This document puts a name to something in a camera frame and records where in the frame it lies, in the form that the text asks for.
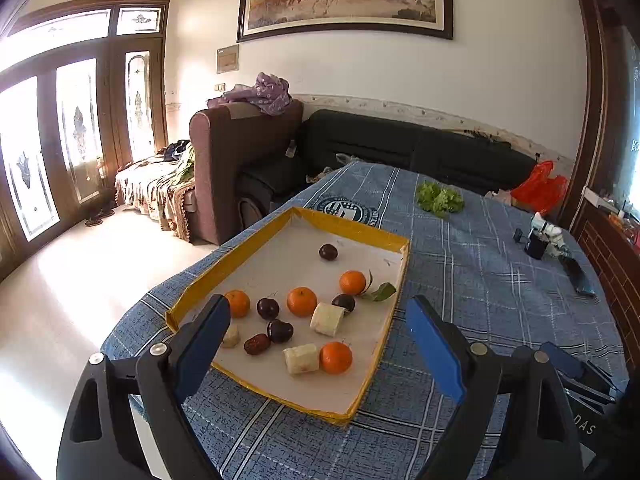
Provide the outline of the red jujube date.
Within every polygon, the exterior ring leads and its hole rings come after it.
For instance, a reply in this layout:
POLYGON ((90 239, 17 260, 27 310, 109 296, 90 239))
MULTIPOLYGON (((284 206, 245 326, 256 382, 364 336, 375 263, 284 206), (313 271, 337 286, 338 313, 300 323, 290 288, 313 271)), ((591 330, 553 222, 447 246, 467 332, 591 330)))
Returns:
POLYGON ((257 334, 244 342, 244 351, 249 356, 259 356, 271 346, 271 340, 266 334, 257 334))

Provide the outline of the beige round corn cake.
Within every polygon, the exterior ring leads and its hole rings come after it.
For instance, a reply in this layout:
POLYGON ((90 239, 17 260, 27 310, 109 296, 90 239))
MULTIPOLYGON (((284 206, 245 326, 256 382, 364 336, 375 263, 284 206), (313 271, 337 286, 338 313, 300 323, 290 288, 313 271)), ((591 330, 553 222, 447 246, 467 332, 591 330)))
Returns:
POLYGON ((224 338, 220 343, 221 348, 234 348, 241 340, 241 334, 239 326, 231 323, 228 330, 224 333, 224 338))

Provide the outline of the large orange tangerine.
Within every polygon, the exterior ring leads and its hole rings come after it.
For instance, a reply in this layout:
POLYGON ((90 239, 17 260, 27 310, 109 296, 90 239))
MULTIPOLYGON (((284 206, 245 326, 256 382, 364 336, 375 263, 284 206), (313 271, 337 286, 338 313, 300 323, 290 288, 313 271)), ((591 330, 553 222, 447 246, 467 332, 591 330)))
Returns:
POLYGON ((288 310, 299 318, 311 316, 317 304, 316 294, 310 288, 304 286, 293 288, 286 297, 288 310))

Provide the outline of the red plastic bag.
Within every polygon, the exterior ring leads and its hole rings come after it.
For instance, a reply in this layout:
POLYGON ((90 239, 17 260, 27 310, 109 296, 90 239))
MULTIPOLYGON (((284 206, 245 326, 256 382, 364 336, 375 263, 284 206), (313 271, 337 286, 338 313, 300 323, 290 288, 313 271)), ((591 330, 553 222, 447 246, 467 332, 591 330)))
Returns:
POLYGON ((511 191, 512 200, 528 210, 545 216, 558 206, 567 191, 567 178, 559 174, 552 177, 554 162, 538 162, 529 177, 511 191))

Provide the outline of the dark plum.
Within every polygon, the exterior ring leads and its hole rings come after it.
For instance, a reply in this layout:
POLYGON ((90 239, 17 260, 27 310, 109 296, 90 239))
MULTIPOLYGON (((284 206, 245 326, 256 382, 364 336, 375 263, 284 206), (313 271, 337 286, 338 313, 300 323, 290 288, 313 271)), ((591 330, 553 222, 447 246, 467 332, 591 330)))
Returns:
POLYGON ((280 306, 273 298, 262 298, 256 304, 257 312, 266 321, 275 320, 280 314, 280 306))
POLYGON ((337 307, 341 307, 346 311, 346 314, 352 313, 356 307, 355 297, 349 294, 337 295, 333 298, 332 304, 337 307))
POLYGON ((275 318, 267 325, 267 336, 274 344, 285 344, 293 335, 294 326, 291 323, 275 318))
POLYGON ((319 248, 319 256, 326 261, 334 261, 338 256, 338 250, 332 244, 324 244, 319 248))

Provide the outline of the black cup with items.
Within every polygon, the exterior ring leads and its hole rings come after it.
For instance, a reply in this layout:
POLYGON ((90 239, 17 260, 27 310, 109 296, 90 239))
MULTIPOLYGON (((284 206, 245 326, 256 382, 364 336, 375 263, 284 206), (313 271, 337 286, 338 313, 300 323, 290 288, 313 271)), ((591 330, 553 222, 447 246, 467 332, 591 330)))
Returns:
POLYGON ((536 212, 530 224, 525 252, 530 258, 541 260, 544 254, 552 257, 570 257, 572 253, 563 238, 563 229, 547 221, 536 212))

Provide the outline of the black smartphone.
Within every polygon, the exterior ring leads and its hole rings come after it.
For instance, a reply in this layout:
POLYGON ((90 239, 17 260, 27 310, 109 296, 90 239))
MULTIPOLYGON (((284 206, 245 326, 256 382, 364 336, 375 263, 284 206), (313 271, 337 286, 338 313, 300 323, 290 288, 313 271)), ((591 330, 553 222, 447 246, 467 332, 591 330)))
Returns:
POLYGON ((594 298, 596 293, 579 263, 573 257, 567 257, 566 255, 560 255, 558 259, 576 294, 594 298))

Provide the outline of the white cylindrical fruit piece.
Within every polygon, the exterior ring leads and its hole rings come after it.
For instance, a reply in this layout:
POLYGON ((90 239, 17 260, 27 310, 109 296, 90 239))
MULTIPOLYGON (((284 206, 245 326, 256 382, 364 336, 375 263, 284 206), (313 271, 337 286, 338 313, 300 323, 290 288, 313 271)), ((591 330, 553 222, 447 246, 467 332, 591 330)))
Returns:
POLYGON ((345 309, 334 304, 320 302, 314 309, 311 317, 310 328, 321 335, 334 337, 345 315, 345 309))

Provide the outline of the blue plaid tablecloth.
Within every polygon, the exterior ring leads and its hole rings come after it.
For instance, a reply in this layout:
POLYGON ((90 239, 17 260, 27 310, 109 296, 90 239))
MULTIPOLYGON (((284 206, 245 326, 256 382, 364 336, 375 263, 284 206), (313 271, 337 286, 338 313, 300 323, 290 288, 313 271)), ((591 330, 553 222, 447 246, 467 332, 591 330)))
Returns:
MULTIPOLYGON (((578 296, 553 258, 515 244, 529 215, 464 192, 439 219, 414 194, 420 174, 354 162, 298 193, 296 207, 370 209, 370 225, 408 238, 401 296, 422 295, 471 340, 498 353, 551 341, 626 384, 623 339, 603 292, 578 296)), ((434 385, 397 311, 378 369, 354 420, 339 427, 208 373, 184 412, 227 479, 412 479, 434 450, 454 406, 434 385)))

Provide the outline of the orange tangerine with leaf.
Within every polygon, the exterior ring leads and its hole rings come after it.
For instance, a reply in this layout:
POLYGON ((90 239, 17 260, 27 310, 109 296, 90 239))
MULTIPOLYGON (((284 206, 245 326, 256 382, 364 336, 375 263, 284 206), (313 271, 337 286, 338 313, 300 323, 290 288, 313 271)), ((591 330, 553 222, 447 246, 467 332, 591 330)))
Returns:
POLYGON ((366 298, 367 300, 375 302, 390 299, 390 297, 394 296, 397 292, 396 287, 389 282, 382 283, 377 289, 370 292, 373 283, 372 274, 365 276, 362 272, 356 270, 344 272, 338 282, 344 294, 366 298))

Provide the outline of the black sofa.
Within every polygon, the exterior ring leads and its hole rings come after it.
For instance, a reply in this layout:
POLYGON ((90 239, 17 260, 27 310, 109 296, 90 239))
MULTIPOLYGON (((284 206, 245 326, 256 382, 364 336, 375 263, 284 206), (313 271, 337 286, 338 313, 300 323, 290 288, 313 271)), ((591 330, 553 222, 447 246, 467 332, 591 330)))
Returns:
POLYGON ((291 156, 268 155, 244 166, 236 178, 239 216, 247 228, 310 185, 324 170, 352 158, 425 174, 478 194, 512 190, 535 161, 506 141, 465 136, 371 116, 317 110, 295 130, 291 156))

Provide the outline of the wooden side cabinet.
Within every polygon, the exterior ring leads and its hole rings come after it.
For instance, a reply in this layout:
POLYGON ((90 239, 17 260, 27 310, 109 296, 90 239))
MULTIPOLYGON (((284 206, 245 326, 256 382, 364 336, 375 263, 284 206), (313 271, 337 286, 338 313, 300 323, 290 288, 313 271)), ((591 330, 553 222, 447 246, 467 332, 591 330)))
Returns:
POLYGON ((603 286, 622 337, 626 367, 632 372, 639 367, 639 248, 624 237, 605 212, 586 200, 570 232, 603 286))

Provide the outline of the small tangerine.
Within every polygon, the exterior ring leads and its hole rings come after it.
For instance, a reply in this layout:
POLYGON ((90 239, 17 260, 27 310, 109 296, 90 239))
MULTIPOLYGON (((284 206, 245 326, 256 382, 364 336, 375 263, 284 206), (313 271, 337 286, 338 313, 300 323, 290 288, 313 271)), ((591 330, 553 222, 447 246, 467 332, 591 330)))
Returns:
POLYGON ((239 289, 229 290, 224 294, 230 307, 232 318, 245 318, 250 313, 250 297, 239 289))
POLYGON ((339 341, 325 344, 319 352, 320 367, 326 373, 339 375, 352 366, 352 350, 339 341))

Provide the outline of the green lettuce bunch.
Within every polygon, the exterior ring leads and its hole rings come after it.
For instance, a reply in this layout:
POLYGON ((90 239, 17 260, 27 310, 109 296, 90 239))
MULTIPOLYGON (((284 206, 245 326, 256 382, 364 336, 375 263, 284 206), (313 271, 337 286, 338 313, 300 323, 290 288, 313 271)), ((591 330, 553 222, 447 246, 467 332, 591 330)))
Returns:
POLYGON ((439 218, 457 214, 464 208, 464 200, 457 191, 427 181, 420 183, 416 188, 416 204, 439 218))

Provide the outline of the wooden glass door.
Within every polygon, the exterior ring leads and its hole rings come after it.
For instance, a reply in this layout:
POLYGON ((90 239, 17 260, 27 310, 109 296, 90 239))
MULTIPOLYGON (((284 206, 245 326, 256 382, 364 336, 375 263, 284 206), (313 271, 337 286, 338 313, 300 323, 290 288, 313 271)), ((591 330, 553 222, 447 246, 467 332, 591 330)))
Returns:
POLYGON ((170 0, 70 0, 1 41, 1 274, 113 213, 117 171, 168 142, 170 0))

